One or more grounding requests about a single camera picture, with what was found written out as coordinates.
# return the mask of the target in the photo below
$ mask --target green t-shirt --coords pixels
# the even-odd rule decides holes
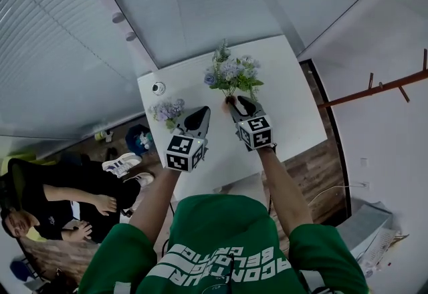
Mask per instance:
[[[116,225],[90,263],[79,294],[113,293],[116,282],[130,283],[118,286],[137,294],[303,294],[301,270],[319,272],[332,290],[368,293],[360,267],[334,227],[294,229],[287,260],[275,222],[260,202],[208,194],[179,203],[168,253],[158,263],[142,231]]]

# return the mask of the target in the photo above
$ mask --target sitting person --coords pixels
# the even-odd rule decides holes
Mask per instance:
[[[142,173],[123,181],[104,172],[99,162],[40,166],[14,160],[12,169],[17,165],[27,179],[21,205],[1,211],[3,228],[15,238],[24,237],[34,227],[46,239],[101,243],[119,223],[120,210],[130,208],[142,185],[153,179]],[[81,222],[74,230],[63,229],[74,219],[72,202],[79,203],[80,217],[76,218]]]

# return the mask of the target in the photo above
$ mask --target hand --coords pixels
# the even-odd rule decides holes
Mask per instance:
[[[76,230],[70,234],[69,241],[80,242],[86,239],[91,239],[92,225],[87,222],[81,221]]]
[[[103,216],[108,216],[109,212],[117,211],[116,198],[111,196],[103,194],[96,195],[94,198],[94,205]]]

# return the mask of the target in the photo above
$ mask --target white cable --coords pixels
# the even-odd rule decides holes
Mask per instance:
[[[360,187],[360,188],[364,188],[364,187],[366,187],[366,186],[354,186],[354,185],[349,185],[349,186],[339,186],[339,185],[336,185],[336,186],[333,186],[333,187],[327,188],[326,190],[323,190],[322,192],[319,192],[319,193],[315,196],[315,198],[313,198],[313,199],[309,202],[308,206],[309,206],[309,205],[311,205],[311,204],[314,202],[314,200],[315,200],[315,199],[317,199],[321,194],[323,194],[323,193],[325,193],[325,192],[327,192],[328,190],[331,190],[331,189],[333,189],[333,188],[337,188],[337,187],[339,187],[339,188],[348,188],[348,187]]]

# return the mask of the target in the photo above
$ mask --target white table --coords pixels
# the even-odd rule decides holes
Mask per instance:
[[[182,173],[174,196],[181,200],[194,194],[212,192],[214,188],[230,184],[260,172],[257,152],[248,152],[235,135],[229,114],[221,110],[225,96],[203,83],[205,69],[212,65],[212,53],[194,57],[138,79],[142,102],[162,165],[164,151],[171,135],[162,122],[156,122],[148,109],[160,100],[182,98],[186,108],[209,106],[211,120],[207,134],[208,152],[205,161],[191,173]],[[251,55],[261,64],[258,78],[265,84],[259,87],[257,98],[272,119],[276,154],[285,161],[321,143],[326,137],[312,92],[290,44],[284,36],[244,43],[231,48],[231,56]],[[163,82],[167,89],[161,96],[152,92],[155,82]]]

